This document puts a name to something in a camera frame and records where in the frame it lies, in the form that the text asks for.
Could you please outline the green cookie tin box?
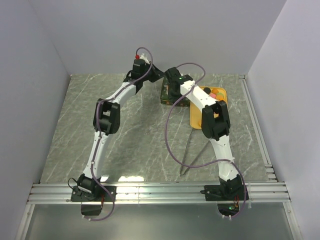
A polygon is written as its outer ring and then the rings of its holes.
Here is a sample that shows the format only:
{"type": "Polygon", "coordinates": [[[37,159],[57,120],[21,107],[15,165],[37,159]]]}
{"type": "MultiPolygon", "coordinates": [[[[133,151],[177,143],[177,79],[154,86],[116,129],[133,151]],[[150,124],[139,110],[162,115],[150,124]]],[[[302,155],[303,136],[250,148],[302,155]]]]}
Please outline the green cookie tin box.
{"type": "MultiPolygon", "coordinates": [[[[162,80],[161,91],[160,91],[160,103],[163,105],[173,105],[176,101],[176,98],[169,97],[169,81],[166,77],[162,80]]],[[[189,107],[190,101],[185,97],[180,100],[177,104],[177,107],[189,107]]]]}

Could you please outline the metal serving tongs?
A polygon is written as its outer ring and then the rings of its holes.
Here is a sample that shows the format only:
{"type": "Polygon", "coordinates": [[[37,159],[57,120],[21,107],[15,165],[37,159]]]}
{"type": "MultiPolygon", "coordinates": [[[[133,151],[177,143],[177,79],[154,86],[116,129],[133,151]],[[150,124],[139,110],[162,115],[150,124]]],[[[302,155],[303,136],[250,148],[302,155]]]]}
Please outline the metal serving tongs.
{"type": "Polygon", "coordinates": [[[191,131],[191,133],[188,136],[185,150],[183,153],[183,157],[181,161],[182,165],[180,166],[180,169],[179,169],[179,175],[181,177],[185,176],[191,169],[186,165],[188,166],[195,165],[209,145],[210,145],[210,142],[207,140],[206,143],[204,143],[204,140],[201,138],[201,136],[197,133],[196,130],[191,131]]]}

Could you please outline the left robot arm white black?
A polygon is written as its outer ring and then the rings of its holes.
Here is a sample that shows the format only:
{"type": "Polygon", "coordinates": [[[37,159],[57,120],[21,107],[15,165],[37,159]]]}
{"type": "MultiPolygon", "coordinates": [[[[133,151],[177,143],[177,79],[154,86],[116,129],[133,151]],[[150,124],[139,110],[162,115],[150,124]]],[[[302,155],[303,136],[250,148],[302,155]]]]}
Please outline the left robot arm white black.
{"type": "Polygon", "coordinates": [[[154,83],[163,76],[164,73],[151,61],[135,59],[132,70],[127,73],[122,85],[111,96],[97,100],[93,117],[93,145],[86,167],[77,180],[78,189],[89,201],[95,201],[100,197],[100,164],[105,159],[112,136],[119,130],[121,107],[138,93],[145,81],[154,83]]]}

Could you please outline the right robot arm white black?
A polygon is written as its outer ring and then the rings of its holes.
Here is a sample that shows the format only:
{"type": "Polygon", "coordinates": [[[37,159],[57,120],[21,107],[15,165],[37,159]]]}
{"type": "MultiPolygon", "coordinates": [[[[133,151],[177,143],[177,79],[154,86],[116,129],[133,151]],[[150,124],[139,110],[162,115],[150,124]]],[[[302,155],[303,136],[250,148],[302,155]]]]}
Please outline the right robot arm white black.
{"type": "Polygon", "coordinates": [[[187,168],[202,168],[218,163],[218,177],[220,182],[220,194],[226,200],[231,200],[240,191],[245,192],[244,177],[234,163],[234,157],[230,147],[230,116],[227,103],[217,100],[201,89],[195,80],[189,75],[181,75],[176,67],[165,71],[168,80],[168,93],[176,97],[172,107],[183,98],[187,98],[201,113],[201,131],[211,143],[216,160],[203,165],[187,165],[179,161],[171,151],[167,139],[168,123],[164,127],[164,140],[169,155],[180,165],[187,168]]]}

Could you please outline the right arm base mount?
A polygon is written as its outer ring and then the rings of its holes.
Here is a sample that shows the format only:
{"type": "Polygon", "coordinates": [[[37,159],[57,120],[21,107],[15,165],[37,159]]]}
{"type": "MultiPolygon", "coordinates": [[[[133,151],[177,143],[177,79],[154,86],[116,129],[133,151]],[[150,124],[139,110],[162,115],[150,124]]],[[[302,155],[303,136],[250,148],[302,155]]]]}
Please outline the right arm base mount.
{"type": "Polygon", "coordinates": [[[245,194],[244,186],[226,187],[223,185],[205,185],[200,191],[205,195],[205,200],[209,201],[234,201],[234,200],[249,200],[248,192],[245,194]]]}

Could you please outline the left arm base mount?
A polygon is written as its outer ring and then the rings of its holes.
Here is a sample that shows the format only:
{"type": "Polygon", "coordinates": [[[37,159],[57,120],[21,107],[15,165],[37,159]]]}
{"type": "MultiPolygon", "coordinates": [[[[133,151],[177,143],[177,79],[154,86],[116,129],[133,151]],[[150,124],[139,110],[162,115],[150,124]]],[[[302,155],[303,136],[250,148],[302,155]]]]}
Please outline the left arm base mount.
{"type": "Polygon", "coordinates": [[[98,216],[103,210],[104,203],[112,203],[112,198],[100,186],[95,192],[88,192],[75,185],[72,188],[70,201],[80,203],[81,214],[84,216],[98,216]]]}

